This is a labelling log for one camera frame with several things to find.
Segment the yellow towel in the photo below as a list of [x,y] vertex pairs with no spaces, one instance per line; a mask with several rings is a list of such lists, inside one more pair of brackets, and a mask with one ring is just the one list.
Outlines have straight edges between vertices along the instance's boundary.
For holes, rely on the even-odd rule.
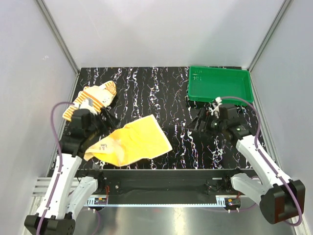
[[139,118],[114,130],[89,147],[84,160],[95,157],[117,167],[153,159],[173,148],[154,115]]

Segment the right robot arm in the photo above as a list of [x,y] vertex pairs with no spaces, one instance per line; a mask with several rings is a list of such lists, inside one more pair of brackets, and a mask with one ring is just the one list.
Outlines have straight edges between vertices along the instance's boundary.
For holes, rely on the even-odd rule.
[[293,180],[269,156],[259,144],[257,133],[244,123],[232,104],[217,105],[213,111],[202,107],[188,126],[209,135],[221,133],[251,164],[256,173],[252,179],[238,168],[225,174],[222,181],[224,192],[235,191],[249,197],[265,220],[270,224],[298,217],[302,221],[305,204],[305,186]]

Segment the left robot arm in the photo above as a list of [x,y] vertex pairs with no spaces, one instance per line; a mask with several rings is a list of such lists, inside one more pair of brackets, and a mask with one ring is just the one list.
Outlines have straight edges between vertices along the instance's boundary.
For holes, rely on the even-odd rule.
[[71,235],[76,217],[88,198],[105,190],[103,173],[90,170],[76,189],[71,186],[85,152],[99,137],[117,128],[119,120],[106,108],[99,114],[88,109],[76,110],[68,125],[69,132],[59,140],[59,155],[49,186],[34,215],[28,215],[24,226],[32,235]]

